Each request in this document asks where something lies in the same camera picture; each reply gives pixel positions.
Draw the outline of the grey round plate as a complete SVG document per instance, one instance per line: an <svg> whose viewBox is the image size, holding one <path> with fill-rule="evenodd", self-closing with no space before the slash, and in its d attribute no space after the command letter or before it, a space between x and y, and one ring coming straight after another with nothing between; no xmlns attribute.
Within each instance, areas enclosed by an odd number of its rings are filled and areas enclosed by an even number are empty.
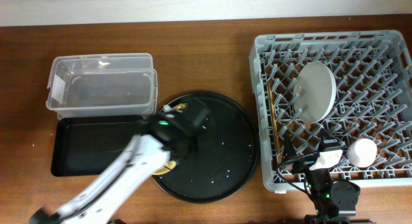
<svg viewBox="0 0 412 224"><path fill-rule="evenodd" d="M337 85L331 69L319 61L307 64L298 74L293 94L299 119L313 124L326 118L335 102Z"/></svg>

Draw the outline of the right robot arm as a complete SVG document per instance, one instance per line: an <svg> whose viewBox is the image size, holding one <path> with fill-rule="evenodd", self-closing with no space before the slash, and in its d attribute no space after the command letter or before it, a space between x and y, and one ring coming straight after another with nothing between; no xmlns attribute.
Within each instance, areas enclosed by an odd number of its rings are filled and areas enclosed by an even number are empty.
<svg viewBox="0 0 412 224"><path fill-rule="evenodd" d="M287 183L304 192L315 206L316 213L307 214L304 222L308 224L349 223L356 215L355 206L361 189L348 180L334 181L330 169L341 160L343 153L339 141L321 130L321 141L311 153L297 156L291 138L283 135L283 156L276 173L282 180L281 169L292 167L292 174L304 174L303 188Z"/></svg>

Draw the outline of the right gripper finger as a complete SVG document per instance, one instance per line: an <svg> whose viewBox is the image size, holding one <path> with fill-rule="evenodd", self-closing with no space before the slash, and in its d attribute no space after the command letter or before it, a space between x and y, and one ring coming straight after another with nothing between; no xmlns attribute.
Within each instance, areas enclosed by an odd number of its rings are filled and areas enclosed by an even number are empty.
<svg viewBox="0 0 412 224"><path fill-rule="evenodd" d="M320 134L321 141L319 142L318 147L319 152L341 150L339 141L336 138L331 137L325 129L321 129Z"/></svg>
<svg viewBox="0 0 412 224"><path fill-rule="evenodd" d="M283 156L282 162L285 163L288 160L296 157L296 151L288 134L283 135L284 147L283 147Z"/></svg>

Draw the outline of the pink cup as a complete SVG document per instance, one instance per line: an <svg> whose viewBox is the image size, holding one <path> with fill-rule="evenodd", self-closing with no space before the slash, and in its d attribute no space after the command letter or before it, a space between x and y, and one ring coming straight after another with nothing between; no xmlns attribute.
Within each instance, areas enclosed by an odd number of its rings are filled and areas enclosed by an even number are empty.
<svg viewBox="0 0 412 224"><path fill-rule="evenodd" d="M375 161L376 155L377 145L368 138L356 140L346 152L350 163L360 168L369 167Z"/></svg>

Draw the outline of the gold foil wrapper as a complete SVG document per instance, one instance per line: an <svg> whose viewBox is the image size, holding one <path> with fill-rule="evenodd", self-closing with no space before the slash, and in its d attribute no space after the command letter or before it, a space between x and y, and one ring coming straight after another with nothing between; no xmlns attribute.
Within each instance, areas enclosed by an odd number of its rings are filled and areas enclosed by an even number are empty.
<svg viewBox="0 0 412 224"><path fill-rule="evenodd" d="M187 103L180 103L180 104L175 105L173 107L173 110L175 110L175 111L184 111L186 109L187 109Z"/></svg>

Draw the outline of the yellow bowl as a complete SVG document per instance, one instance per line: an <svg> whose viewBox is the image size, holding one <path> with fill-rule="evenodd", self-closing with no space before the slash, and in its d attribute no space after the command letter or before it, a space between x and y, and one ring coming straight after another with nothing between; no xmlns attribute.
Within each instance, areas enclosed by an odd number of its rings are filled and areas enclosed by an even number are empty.
<svg viewBox="0 0 412 224"><path fill-rule="evenodd" d="M167 174L172 171L178 165L177 161L171 160L163 165L162 168L152 173L152 175L159 176L163 174Z"/></svg>

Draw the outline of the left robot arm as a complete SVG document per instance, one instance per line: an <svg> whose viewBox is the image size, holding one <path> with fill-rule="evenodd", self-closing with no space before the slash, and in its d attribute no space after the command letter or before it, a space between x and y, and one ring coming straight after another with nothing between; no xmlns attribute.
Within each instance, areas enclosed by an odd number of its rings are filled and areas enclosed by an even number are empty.
<svg viewBox="0 0 412 224"><path fill-rule="evenodd" d="M30 223L109 223L122 204L171 158L196 145L201 118L172 111L140 121L142 128L123 152L78 196L48 214L39 209Z"/></svg>

